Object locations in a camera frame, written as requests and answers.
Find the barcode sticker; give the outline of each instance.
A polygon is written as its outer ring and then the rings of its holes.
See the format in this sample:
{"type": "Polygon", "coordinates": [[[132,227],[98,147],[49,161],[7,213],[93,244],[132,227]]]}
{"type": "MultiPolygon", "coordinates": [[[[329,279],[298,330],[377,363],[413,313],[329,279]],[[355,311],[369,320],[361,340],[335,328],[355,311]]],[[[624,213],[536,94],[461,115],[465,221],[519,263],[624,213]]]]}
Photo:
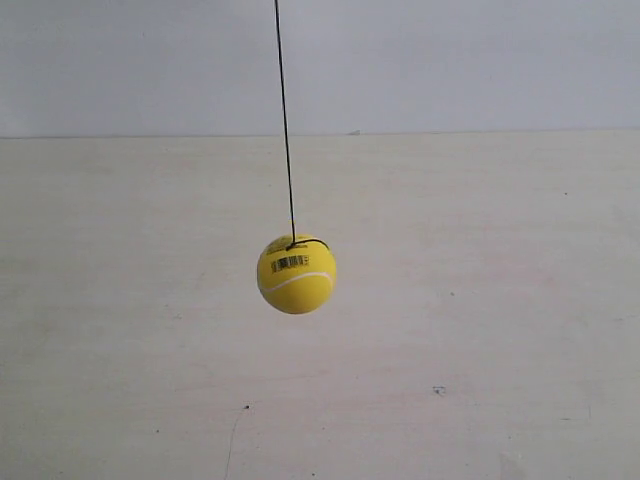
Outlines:
{"type": "Polygon", "coordinates": [[[287,268],[295,268],[309,265],[308,255],[292,255],[290,257],[283,257],[271,262],[271,272],[277,273],[287,268]]]}

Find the tennis ball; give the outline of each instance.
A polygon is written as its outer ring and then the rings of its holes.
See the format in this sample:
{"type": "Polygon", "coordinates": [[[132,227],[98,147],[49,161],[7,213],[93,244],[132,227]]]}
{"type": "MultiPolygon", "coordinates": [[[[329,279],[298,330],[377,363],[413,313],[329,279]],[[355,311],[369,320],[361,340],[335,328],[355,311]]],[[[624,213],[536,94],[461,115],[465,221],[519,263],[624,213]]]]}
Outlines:
{"type": "Polygon", "coordinates": [[[306,234],[275,239],[258,259],[258,288],[283,313],[309,313],[324,304],[336,281],[336,262],[329,247],[306,234]]]}

